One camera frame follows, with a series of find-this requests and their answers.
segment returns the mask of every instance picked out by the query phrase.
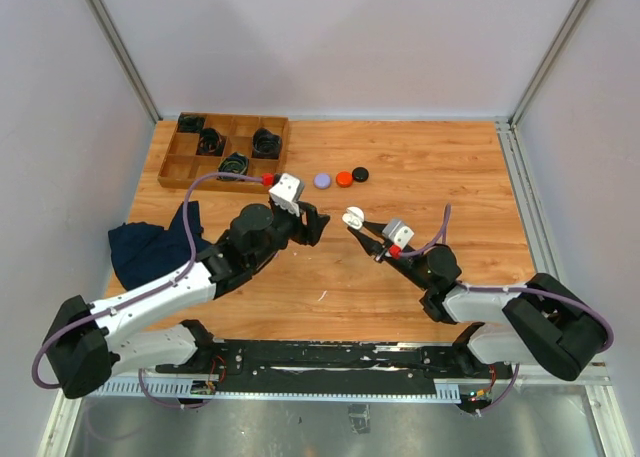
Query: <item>black disc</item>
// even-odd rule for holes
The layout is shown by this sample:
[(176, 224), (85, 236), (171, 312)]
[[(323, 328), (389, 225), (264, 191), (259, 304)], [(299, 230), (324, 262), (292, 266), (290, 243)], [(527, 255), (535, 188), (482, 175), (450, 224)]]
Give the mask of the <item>black disc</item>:
[(351, 176), (356, 182), (366, 182), (369, 178), (369, 171), (364, 167), (356, 167), (353, 169), (353, 172), (351, 172)]

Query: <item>wooden table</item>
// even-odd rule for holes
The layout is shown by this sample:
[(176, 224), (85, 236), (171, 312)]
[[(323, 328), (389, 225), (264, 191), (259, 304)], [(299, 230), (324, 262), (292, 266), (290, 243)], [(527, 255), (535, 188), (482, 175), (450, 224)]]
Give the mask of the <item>wooden table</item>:
[[(160, 122), (156, 128), (132, 222), (166, 226), (183, 199), (183, 190), (157, 181), (175, 125)], [(369, 169), (366, 183), (313, 187), (316, 173), (335, 175), (356, 166)], [(432, 322), (418, 302), (423, 292), (390, 266), (373, 262), (347, 232), (341, 217), (352, 205), (374, 222), (402, 218), (419, 247), (437, 231), (451, 202), (448, 243), (465, 280), (513, 283), (533, 273), (493, 123), (292, 122), (286, 170), (307, 183), (303, 200), (331, 215), (320, 243), (290, 244), (242, 288), (154, 328), (189, 318), (221, 338), (452, 341), (463, 327)], [(200, 201), (208, 240), (245, 205), (267, 202), (266, 195), (211, 191), (195, 192), (193, 199)], [(108, 295), (122, 291), (112, 278)]]

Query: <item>purple disc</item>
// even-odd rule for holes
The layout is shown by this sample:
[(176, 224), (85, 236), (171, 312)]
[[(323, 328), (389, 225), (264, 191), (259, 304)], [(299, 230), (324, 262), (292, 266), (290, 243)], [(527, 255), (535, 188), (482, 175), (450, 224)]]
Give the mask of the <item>purple disc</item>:
[(313, 185), (319, 189), (327, 189), (331, 185), (331, 177), (329, 174), (318, 174), (313, 179)]

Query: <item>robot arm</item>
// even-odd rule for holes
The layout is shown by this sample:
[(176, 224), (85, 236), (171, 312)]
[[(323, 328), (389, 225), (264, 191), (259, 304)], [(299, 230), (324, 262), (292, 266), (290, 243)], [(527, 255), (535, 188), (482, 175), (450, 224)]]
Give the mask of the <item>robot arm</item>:
[[(303, 189), (300, 180), (282, 174), (269, 190), (270, 207), (245, 207), (215, 244), (196, 256), (191, 270), (180, 280), (177, 277), (189, 263), (109, 299), (85, 303), (76, 296), (64, 302), (45, 340), (74, 321), (102, 315), (65, 334), (46, 353), (65, 396), (87, 395), (121, 372), (159, 364), (184, 364), (198, 349), (207, 347), (211, 335), (197, 321), (185, 321), (168, 330), (142, 330), (179, 310), (237, 289), (285, 249), (290, 240), (315, 246), (329, 216), (318, 214), (314, 206), (298, 200)], [(136, 300), (163, 284), (164, 290)], [(122, 304), (129, 301), (131, 305), (123, 308)]]
[[(606, 348), (611, 336), (602, 322), (548, 274), (508, 287), (469, 286), (458, 281), (462, 271), (448, 246), (436, 244), (411, 255), (415, 252), (408, 244), (414, 232), (401, 220), (367, 222), (357, 208), (349, 208), (343, 220), (376, 262), (387, 262), (426, 291), (420, 302), (431, 319), (474, 323), (456, 341), (464, 348), (462, 366), (470, 373), (495, 362), (538, 363), (571, 381)], [(363, 228), (382, 241), (361, 232)], [(549, 298), (552, 295), (562, 300)]]

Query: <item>white round object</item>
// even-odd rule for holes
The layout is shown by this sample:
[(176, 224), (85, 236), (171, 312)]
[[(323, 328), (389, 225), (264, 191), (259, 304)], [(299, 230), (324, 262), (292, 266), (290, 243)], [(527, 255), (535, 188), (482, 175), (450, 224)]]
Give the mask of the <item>white round object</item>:
[(352, 229), (360, 230), (364, 222), (364, 212), (359, 207), (349, 207), (342, 216), (342, 221)]

